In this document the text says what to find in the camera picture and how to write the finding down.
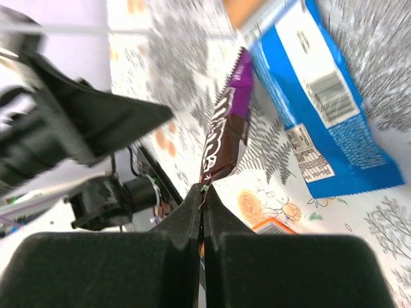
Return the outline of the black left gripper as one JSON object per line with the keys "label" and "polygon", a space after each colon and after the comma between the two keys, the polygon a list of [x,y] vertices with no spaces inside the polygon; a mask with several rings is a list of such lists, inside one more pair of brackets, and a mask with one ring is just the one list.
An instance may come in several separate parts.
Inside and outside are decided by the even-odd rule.
{"label": "black left gripper", "polygon": [[1,94],[1,106],[27,94],[35,106],[12,117],[1,134],[1,195],[71,158],[93,166],[173,117],[171,108],[95,89],[62,74],[38,52],[42,34],[7,31],[1,60],[23,86]]}

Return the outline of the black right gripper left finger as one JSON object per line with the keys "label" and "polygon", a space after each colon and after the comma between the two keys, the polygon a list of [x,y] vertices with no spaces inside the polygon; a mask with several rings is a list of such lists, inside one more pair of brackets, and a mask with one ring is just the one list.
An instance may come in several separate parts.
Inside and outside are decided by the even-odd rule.
{"label": "black right gripper left finger", "polygon": [[197,307],[201,186],[148,232],[43,232],[16,249],[2,307]]}

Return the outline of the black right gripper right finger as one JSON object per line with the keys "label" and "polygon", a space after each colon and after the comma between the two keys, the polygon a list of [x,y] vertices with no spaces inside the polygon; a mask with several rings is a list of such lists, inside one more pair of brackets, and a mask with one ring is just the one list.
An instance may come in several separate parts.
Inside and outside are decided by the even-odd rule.
{"label": "black right gripper right finger", "polygon": [[393,307],[376,257],[350,235],[259,235],[210,188],[204,202],[208,307]]}

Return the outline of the purple M&M's candy bag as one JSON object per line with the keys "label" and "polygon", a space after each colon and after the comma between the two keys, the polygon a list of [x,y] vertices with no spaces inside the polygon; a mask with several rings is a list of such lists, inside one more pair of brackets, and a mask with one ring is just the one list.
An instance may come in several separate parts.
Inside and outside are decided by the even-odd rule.
{"label": "purple M&M's candy bag", "polygon": [[216,100],[202,154],[201,184],[230,176],[239,166],[248,143],[253,87],[252,59],[243,47]]}

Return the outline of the blue candy bar wrapper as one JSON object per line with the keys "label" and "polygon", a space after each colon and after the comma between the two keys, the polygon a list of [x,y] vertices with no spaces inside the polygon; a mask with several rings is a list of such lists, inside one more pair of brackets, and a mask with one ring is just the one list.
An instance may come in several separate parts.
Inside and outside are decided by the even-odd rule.
{"label": "blue candy bar wrapper", "polygon": [[363,100],[314,1],[289,1],[250,53],[314,198],[404,184],[374,141]]}

